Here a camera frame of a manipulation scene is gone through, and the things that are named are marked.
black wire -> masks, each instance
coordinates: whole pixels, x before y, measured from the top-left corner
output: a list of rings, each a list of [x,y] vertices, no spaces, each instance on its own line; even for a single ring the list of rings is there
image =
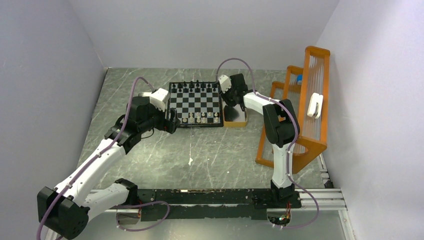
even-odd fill
[[[151,136],[153,136],[153,134],[155,133],[155,129],[154,128],[152,128],[152,130],[151,130],[151,134],[149,135],[149,136],[145,136],[145,137],[142,137],[141,139],[148,139],[148,138],[150,138]]]

wooden frame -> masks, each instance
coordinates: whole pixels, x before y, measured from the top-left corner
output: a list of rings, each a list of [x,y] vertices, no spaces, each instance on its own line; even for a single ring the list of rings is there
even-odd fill
[[[308,131],[310,131],[310,127],[308,126],[308,120],[306,119],[306,104],[309,104],[309,99],[307,99],[308,94],[308,80],[310,77],[310,58],[315,57],[323,60],[323,79],[322,79],[322,109],[321,109],[321,117],[320,117],[320,134],[319,139],[314,139],[312,137],[308,137]],[[302,74],[302,84],[293,85],[290,84],[291,75],[300,75]],[[329,74],[330,74],[330,51],[327,49],[308,46],[305,49],[305,58],[304,58],[304,68],[297,66],[288,66],[287,72],[285,75],[285,83],[274,81],[272,83],[271,92],[269,96],[274,98],[276,89],[283,90],[283,99],[286,99],[289,95],[289,92],[300,92],[299,99],[299,111],[297,114],[297,120],[300,126],[299,137],[296,141],[296,145],[300,145],[304,147],[304,152],[299,152],[299,147],[295,146],[295,150],[293,153],[293,174],[297,174],[300,170],[302,170],[306,165],[308,165],[312,160],[318,157],[324,150],[327,149],[327,126],[328,126],[328,97],[329,97]],[[262,127],[262,133],[260,135],[259,146],[257,148],[256,153],[256,163],[265,165],[273,168],[274,162],[271,160],[267,160],[262,158],[262,154],[264,151],[265,139],[267,138],[265,133],[265,126]]]

green marble table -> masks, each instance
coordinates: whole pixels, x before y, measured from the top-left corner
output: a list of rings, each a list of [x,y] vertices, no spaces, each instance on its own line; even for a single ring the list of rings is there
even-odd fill
[[[220,71],[228,76],[236,73],[243,73],[248,86],[251,85],[247,70]],[[253,74],[256,89],[264,95],[269,95],[273,81],[285,79],[282,70],[255,70]],[[215,69],[109,68],[79,164],[95,150],[103,135],[125,112],[131,85],[137,76],[144,76],[156,88],[168,89],[169,82],[214,81]],[[142,82],[136,87],[137,93],[148,90]],[[148,189],[268,188],[273,169],[255,163],[263,118],[252,110],[247,114],[248,124],[243,128],[178,128],[174,134],[155,131],[152,137],[143,139],[118,161],[96,188],[105,189],[119,178]],[[272,159],[270,144],[265,154],[267,159]],[[305,188],[324,187],[317,160],[295,174],[294,179]]]

black chessboard frame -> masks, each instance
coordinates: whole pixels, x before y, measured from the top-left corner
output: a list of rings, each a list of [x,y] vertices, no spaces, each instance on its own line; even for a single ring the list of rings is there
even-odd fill
[[[194,84],[194,87],[191,88],[190,92],[190,83]],[[169,83],[169,93],[170,98],[168,101],[168,112],[167,117],[170,118],[171,114],[169,109],[175,108],[177,118],[181,121],[180,128],[190,128],[190,127],[202,127],[202,128],[213,128],[213,127],[223,127],[224,126],[224,116],[222,108],[222,100],[220,96],[220,85],[215,81],[199,81],[199,84],[205,84],[205,88],[202,90],[200,86],[196,86],[197,82],[170,82]],[[177,91],[173,91],[173,86],[178,86],[181,84],[182,88],[177,88]],[[211,113],[218,113],[219,121],[214,122],[215,116],[208,116],[208,111]],[[189,122],[189,113],[205,113],[206,114],[206,123],[197,123],[196,115],[194,115],[194,122]]]

gray wall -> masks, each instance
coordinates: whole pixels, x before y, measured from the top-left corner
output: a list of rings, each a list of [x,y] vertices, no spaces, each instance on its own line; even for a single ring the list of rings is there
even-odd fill
[[[38,191],[77,166],[104,68],[67,0],[0,3],[0,238],[35,239]]]
[[[424,3],[341,0],[331,50],[328,149],[358,240],[423,239]]]
[[[108,67],[277,70],[303,63],[339,0],[70,2]]]

